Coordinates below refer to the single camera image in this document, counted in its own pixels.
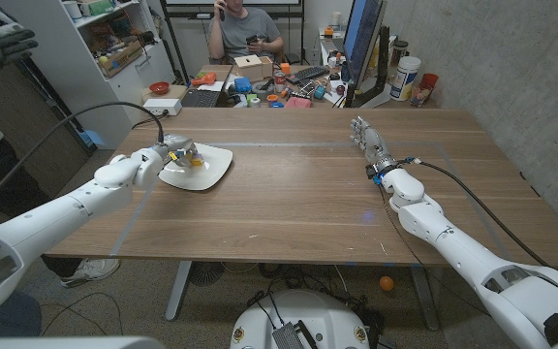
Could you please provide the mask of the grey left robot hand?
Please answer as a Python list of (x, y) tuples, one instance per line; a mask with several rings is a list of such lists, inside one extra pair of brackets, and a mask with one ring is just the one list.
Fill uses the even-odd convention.
[(192, 139), (176, 134), (166, 134), (161, 146), (167, 151), (168, 158), (179, 167), (196, 168), (204, 164)]

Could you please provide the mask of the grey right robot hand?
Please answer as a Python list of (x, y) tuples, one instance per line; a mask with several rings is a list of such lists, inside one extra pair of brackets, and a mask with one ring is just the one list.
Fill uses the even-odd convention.
[(380, 171), (387, 166), (396, 164), (384, 139), (366, 120), (358, 116), (351, 120), (351, 126), (353, 128), (351, 140), (363, 151), (369, 165)]

